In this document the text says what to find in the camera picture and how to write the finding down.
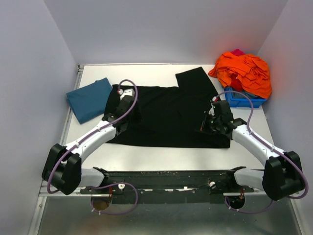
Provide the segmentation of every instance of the blue box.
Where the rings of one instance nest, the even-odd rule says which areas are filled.
[[[224,91],[229,91],[230,88],[224,88]],[[225,94],[226,100],[229,102],[230,107],[250,107],[251,105],[247,99],[244,97],[242,99],[234,98],[232,93]],[[267,99],[251,99],[253,107],[259,108]]]

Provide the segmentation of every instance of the black t-shirt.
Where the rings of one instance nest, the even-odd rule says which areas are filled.
[[[138,104],[142,122],[130,123],[128,129],[109,143],[135,146],[180,148],[229,148],[230,140],[219,134],[198,132],[204,111],[217,95],[203,68],[176,74],[179,87],[138,86]],[[121,86],[131,89],[132,86]],[[105,114],[113,113],[120,102],[113,85]]]

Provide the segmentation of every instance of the white wall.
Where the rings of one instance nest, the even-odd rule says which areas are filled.
[[[259,52],[269,63],[273,87],[264,105],[268,124],[275,144],[301,157],[310,183],[308,196],[301,200],[309,221],[313,216],[312,9],[312,0],[289,0]]]
[[[27,234],[76,63],[42,0],[0,7],[0,234]]]
[[[257,53],[287,0],[45,0],[75,60],[215,63]]]

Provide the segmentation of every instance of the pile of orange clothes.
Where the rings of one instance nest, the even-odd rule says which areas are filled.
[[[267,63],[252,54],[236,56],[232,52],[225,52],[218,58],[209,75],[217,77],[223,87],[239,81],[243,90],[261,98],[267,99],[272,91]]]

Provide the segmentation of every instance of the pink cloth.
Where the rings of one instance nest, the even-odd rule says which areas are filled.
[[[235,50],[231,51],[230,53],[232,53],[233,55],[236,55],[236,56],[245,55],[245,53],[239,49],[235,49]]]

